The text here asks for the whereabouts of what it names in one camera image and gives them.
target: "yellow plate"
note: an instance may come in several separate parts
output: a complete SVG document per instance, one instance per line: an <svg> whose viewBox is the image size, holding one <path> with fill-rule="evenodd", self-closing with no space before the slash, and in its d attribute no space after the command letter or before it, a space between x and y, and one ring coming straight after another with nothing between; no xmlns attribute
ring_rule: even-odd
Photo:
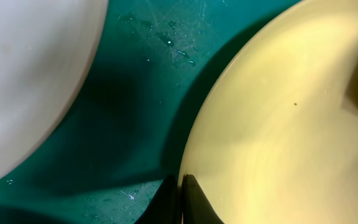
<svg viewBox="0 0 358 224"><path fill-rule="evenodd" d="M225 223L358 223L358 0L261 30L204 102L184 174Z"/></svg>

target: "scratch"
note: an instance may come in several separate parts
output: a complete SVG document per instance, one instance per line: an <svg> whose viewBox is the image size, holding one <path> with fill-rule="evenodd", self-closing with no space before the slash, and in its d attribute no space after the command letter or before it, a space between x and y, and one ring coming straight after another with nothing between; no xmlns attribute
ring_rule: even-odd
<svg viewBox="0 0 358 224"><path fill-rule="evenodd" d="M150 12L151 12L152 15L153 15L154 24L157 26L157 25L158 25L158 20L157 20L157 16L155 16L155 13L154 13L154 10L153 10L153 5L150 3L149 0L146 0L146 2L147 2L147 6L148 6L149 9L150 9Z"/></svg>
<svg viewBox="0 0 358 224"><path fill-rule="evenodd" d="M201 11L203 10L203 7L202 7L203 2L204 2L203 0L200 1L200 13L198 14L198 15L200 15L200 16L201 16Z"/></svg>
<svg viewBox="0 0 358 224"><path fill-rule="evenodd" d="M154 190L156 190L157 191L157 189L153 186L153 185L150 185Z"/></svg>
<svg viewBox="0 0 358 224"><path fill-rule="evenodd" d="M205 9L206 9L206 2L205 2L205 0L204 0L204 6L203 6L203 19L204 19L204 17L205 17Z"/></svg>
<svg viewBox="0 0 358 224"><path fill-rule="evenodd" d="M127 197L129 197L129 199L132 201L132 203L136 206L138 206L139 208L143 209L144 210L144 207L143 206L140 206L138 203L136 202L133 202L133 200L135 199L132 195L129 195L129 194L126 194L125 192L121 191L121 193L123 193L124 195L126 195Z"/></svg>

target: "black object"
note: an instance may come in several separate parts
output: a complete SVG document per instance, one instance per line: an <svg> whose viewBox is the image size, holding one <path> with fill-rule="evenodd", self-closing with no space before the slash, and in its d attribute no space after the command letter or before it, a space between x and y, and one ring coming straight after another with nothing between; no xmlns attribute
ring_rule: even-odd
<svg viewBox="0 0 358 224"><path fill-rule="evenodd" d="M193 175L183 177L181 190L176 179L164 179L137 224L223 224Z"/></svg>

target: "cream plate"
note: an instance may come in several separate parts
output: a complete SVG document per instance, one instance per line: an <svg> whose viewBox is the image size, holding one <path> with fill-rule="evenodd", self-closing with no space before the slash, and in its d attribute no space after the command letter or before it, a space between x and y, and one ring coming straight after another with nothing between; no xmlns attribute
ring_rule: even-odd
<svg viewBox="0 0 358 224"><path fill-rule="evenodd" d="M53 131L88 73L107 0L0 0L0 178Z"/></svg>
<svg viewBox="0 0 358 224"><path fill-rule="evenodd" d="M306 0L209 93L180 176L225 223L358 223L358 0Z"/></svg>

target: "green cutting mat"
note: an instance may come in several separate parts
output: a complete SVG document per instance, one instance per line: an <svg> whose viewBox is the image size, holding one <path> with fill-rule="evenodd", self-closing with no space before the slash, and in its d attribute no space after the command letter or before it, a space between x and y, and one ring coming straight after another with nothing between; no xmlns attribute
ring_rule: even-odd
<svg viewBox="0 0 358 224"><path fill-rule="evenodd" d="M111 0L70 111L0 180L0 223L133 223L161 180L178 174L191 126L220 73L296 2Z"/></svg>

